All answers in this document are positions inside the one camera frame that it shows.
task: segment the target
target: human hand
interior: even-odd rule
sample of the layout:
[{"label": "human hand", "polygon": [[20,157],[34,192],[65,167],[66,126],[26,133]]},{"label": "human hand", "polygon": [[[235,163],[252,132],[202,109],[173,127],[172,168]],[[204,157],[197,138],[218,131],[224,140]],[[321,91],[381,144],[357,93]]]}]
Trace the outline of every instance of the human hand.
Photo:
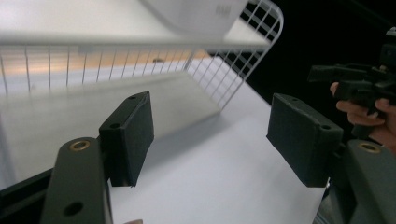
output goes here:
[{"label": "human hand", "polygon": [[[337,90],[338,82],[330,86],[332,95]],[[383,112],[381,117],[378,113],[367,115],[368,108],[353,104],[350,101],[338,101],[337,109],[347,113],[347,119],[352,124],[373,126],[369,137],[388,148],[396,155],[396,106],[390,105],[387,99],[375,101],[375,107]]]},{"label": "human hand", "polygon": [[138,220],[135,220],[135,221],[127,222],[125,224],[143,224],[143,220],[142,219],[138,219]]}]

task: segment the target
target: black background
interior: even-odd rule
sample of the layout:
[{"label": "black background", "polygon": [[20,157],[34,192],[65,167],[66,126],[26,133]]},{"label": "black background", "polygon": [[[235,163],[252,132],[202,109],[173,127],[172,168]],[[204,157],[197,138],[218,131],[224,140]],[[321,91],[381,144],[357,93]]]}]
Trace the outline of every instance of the black background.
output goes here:
[{"label": "black background", "polygon": [[390,24],[396,24],[388,1],[360,0],[381,21],[367,17],[347,0],[274,0],[282,10],[284,27],[247,83],[271,104],[274,92],[293,95],[345,129],[352,125],[335,109],[330,83],[308,83],[314,64],[363,63],[379,65],[378,58]]}]

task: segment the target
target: white tabletop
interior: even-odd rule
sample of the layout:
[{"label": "white tabletop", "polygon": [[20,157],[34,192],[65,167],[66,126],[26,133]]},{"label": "white tabletop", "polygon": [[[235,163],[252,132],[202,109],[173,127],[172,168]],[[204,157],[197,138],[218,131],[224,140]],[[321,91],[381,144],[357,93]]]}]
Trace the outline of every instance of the white tabletop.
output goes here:
[{"label": "white tabletop", "polygon": [[244,84],[215,118],[156,140],[136,188],[111,188],[115,223],[312,223],[308,189],[266,139],[271,107]]}]

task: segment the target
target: white metal wire rack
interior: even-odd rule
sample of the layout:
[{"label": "white metal wire rack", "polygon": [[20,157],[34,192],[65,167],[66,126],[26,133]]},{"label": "white metal wire rack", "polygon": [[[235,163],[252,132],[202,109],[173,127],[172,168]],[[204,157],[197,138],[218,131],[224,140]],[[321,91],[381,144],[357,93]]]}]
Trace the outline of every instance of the white metal wire rack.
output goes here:
[{"label": "white metal wire rack", "polygon": [[251,2],[240,18],[268,40],[262,48],[0,43],[0,94],[186,71],[223,108],[282,31],[276,5]]},{"label": "white metal wire rack", "polygon": [[[59,146],[77,137],[96,136],[98,126],[120,102],[140,91],[151,93],[156,138],[218,114],[282,32],[283,17],[276,5],[268,0],[250,2],[224,38],[208,40],[175,35],[155,18],[147,19],[153,21],[150,29],[135,24],[144,33],[142,38],[134,36],[135,30],[126,31],[127,38],[108,34],[122,33],[134,26],[131,22],[150,16],[137,0],[2,1],[0,172],[11,171],[0,175],[6,177],[5,183],[49,169]],[[105,18],[97,17],[93,4],[107,13]],[[67,20],[67,13],[75,11],[80,14],[65,23],[88,18],[84,25],[77,24],[75,33],[58,27],[56,18],[52,22],[58,13]],[[40,23],[41,33],[29,19],[22,29],[14,29],[19,22],[15,17],[24,13]],[[126,25],[107,23],[125,18]],[[93,29],[95,24],[106,30]],[[48,35],[51,29],[56,32]]]}]

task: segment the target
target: finger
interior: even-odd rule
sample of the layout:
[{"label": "finger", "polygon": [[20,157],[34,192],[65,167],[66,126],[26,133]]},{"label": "finger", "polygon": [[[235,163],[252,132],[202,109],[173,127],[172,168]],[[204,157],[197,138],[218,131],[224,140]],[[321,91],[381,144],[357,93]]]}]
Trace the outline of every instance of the finger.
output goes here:
[{"label": "finger", "polygon": [[387,100],[387,99],[377,100],[375,102],[375,107],[387,114],[396,115],[396,106],[390,105],[389,100]]},{"label": "finger", "polygon": [[335,106],[337,107],[337,109],[343,112],[353,113],[360,116],[367,116],[367,112],[368,112],[368,108],[360,105],[355,105],[350,101],[338,101]]},{"label": "finger", "polygon": [[125,224],[143,224],[143,220],[142,219],[138,219],[138,220],[135,220],[135,221],[127,222]]},{"label": "finger", "polygon": [[335,91],[337,90],[337,88],[338,88],[338,82],[334,82],[331,86],[330,86],[330,91],[332,92],[332,96],[334,96],[335,95]]},{"label": "finger", "polygon": [[369,118],[367,116],[363,117],[352,113],[347,114],[347,120],[352,124],[359,124],[364,126],[378,126],[385,123],[385,121],[380,118]]}]

